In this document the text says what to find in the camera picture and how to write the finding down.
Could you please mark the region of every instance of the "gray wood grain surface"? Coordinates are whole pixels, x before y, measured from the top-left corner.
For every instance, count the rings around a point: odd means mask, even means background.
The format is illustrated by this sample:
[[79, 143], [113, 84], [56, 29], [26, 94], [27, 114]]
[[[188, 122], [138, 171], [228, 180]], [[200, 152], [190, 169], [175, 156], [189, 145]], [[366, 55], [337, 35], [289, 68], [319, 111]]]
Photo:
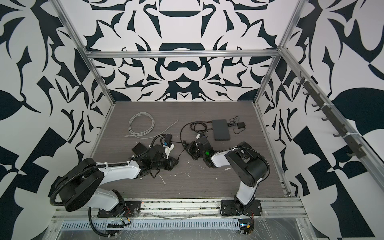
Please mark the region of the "gray wood grain surface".
[[[139, 113], [148, 112], [155, 119], [155, 126], [147, 137], [156, 136], [176, 120], [165, 133], [171, 133], [174, 141], [180, 141], [182, 126], [192, 121], [211, 121], [240, 117], [240, 122], [246, 124], [246, 130], [234, 134], [231, 127], [230, 141], [214, 141], [213, 131], [208, 131], [208, 140], [215, 150], [224, 150], [246, 141], [256, 151], [261, 153], [271, 166], [271, 174], [256, 190], [257, 197], [282, 197], [278, 175], [267, 148], [256, 112], [250, 101], [243, 102], [117, 102], [104, 134], [100, 140], [94, 160], [96, 162], [122, 162], [133, 155], [132, 148], [139, 142], [148, 146], [152, 139], [125, 137], [128, 133], [130, 118]], [[151, 125], [149, 117], [137, 117], [132, 124], [135, 132], [148, 129]], [[182, 139], [191, 142], [196, 139], [196, 133], [186, 126]], [[178, 157], [183, 150], [181, 144], [175, 143], [170, 156]], [[107, 190], [116, 189], [124, 198], [134, 199], [168, 199], [168, 198], [226, 198], [233, 197], [239, 187], [240, 180], [233, 169], [220, 167], [208, 168], [202, 159], [197, 161], [190, 158], [184, 151], [179, 164], [172, 171], [161, 170], [153, 179], [150, 175], [142, 179], [123, 179], [103, 184]]]

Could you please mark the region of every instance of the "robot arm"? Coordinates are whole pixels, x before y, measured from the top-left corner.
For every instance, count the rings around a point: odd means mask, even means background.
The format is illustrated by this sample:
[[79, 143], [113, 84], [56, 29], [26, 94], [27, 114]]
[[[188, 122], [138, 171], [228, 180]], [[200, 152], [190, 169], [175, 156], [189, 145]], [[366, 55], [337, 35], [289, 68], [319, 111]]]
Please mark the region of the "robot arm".
[[[163, 145], [150, 145], [149, 149], [141, 143], [132, 150], [137, 155], [127, 162], [109, 164], [107, 162], [94, 162], [92, 158], [81, 161], [76, 167], [62, 177], [55, 185], [50, 203], [55, 206], [64, 205], [69, 212], [83, 206], [99, 208], [109, 211], [113, 216], [123, 212], [125, 201], [118, 191], [107, 191], [99, 188], [100, 185], [120, 179], [134, 179], [151, 174], [151, 170], [172, 170], [178, 160], [169, 156], [174, 145], [171, 143], [172, 135], [163, 134]], [[56, 195], [62, 203], [55, 202]]]
[[229, 150], [215, 152], [207, 137], [198, 134], [196, 142], [187, 145], [186, 150], [193, 159], [203, 158], [208, 167], [232, 167], [241, 180], [235, 196], [240, 210], [252, 203], [258, 184], [269, 171], [266, 159], [246, 142]]
[[[201, 157], [209, 167], [231, 166], [241, 180], [235, 196], [239, 213], [252, 204], [257, 185], [266, 178], [266, 173], [269, 170], [268, 163], [263, 156], [246, 142], [241, 142], [229, 150], [216, 152], [204, 134], [197, 135], [196, 142], [192, 142], [185, 148], [193, 159]], [[117, 216], [123, 212], [124, 199], [118, 191], [107, 191], [99, 188], [99, 186], [120, 179], [142, 177], [150, 174], [153, 169], [172, 170], [178, 161], [169, 156], [171, 149], [173, 149], [173, 144], [169, 138], [168, 140], [166, 138], [163, 146], [154, 145], [149, 149], [139, 143], [132, 149], [138, 157], [125, 163], [95, 163], [92, 158], [85, 159], [56, 183], [57, 190], [60, 185], [72, 178], [57, 193], [60, 195], [65, 209], [69, 212], [87, 206], [104, 209], [111, 212], [113, 216]], [[51, 196], [51, 204], [55, 203], [56, 195]]]

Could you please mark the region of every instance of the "cable tie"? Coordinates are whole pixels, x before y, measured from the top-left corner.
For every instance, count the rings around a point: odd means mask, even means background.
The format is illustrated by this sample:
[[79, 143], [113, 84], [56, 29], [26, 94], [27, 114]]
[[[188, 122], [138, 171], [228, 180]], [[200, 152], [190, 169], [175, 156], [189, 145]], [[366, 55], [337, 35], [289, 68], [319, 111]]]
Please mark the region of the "cable tie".
[[358, 132], [347, 132], [347, 133], [344, 135], [343, 139], [344, 139], [346, 136], [349, 136], [349, 135], [352, 135], [352, 134], [360, 135]]
[[333, 103], [324, 103], [323, 106], [320, 108], [320, 110], [323, 109], [323, 107], [327, 106], [327, 105], [334, 105]]

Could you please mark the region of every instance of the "black and white patterned backdrop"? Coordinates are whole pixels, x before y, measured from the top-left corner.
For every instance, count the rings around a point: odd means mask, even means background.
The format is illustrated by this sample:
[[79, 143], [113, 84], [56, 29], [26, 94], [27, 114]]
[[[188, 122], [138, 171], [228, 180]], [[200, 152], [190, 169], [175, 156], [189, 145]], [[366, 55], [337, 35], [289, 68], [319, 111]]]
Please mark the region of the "black and white patterned backdrop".
[[0, 3], [1, 239], [48, 226], [52, 183], [91, 148], [110, 107], [47, 0]]
[[383, 159], [382, 0], [310, 0], [287, 47]]
[[253, 100], [271, 57], [103, 58], [116, 101]]
[[[384, 2], [309, 0], [288, 50], [383, 157]], [[281, 60], [260, 100], [293, 195], [318, 237], [382, 238], [384, 193]]]
[[88, 50], [276, 49], [298, 0], [63, 0]]
[[318, 237], [379, 237], [384, 192], [281, 59], [259, 106], [293, 196]]

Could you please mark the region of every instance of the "coiled cable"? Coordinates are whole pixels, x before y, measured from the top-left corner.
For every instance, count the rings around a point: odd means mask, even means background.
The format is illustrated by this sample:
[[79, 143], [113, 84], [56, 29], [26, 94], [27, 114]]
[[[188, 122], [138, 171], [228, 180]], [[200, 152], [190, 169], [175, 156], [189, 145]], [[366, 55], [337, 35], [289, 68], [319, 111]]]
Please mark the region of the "coiled cable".
[[[150, 126], [147, 130], [145, 130], [145, 131], [142, 131], [142, 132], [134, 132], [134, 131], [132, 130], [132, 122], [133, 122], [133, 120], [135, 120], [136, 117], [140, 117], [140, 116], [147, 116], [147, 117], [149, 117], [149, 118], [152, 120], [152, 124], [151, 124], [151, 126]], [[158, 135], [163, 134], [165, 131], [167, 131], [170, 127], [172, 127], [172, 126], [173, 126], [174, 124], [176, 124], [177, 122], [178, 122], [178, 120], [177, 120], [176, 122], [172, 123], [169, 127], [167, 127], [166, 130], [162, 131], [162, 132], [159, 133]], [[128, 123], [128, 131], [129, 131], [129, 133], [130, 133], [131, 135], [125, 135], [124, 137], [135, 136], [135, 137], [140, 138], [140, 139], [150, 139], [150, 138], [154, 138], [155, 136], [153, 136], [153, 137], [142, 137], [142, 136], [147, 135], [148, 133], [150, 133], [150, 132], [153, 130], [154, 126], [155, 126], [155, 119], [154, 119], [149, 113], [147, 113], [147, 112], [139, 112], [139, 113], [133, 115], [133, 117], [131, 117], [131, 119], [129, 120], [129, 123]]]

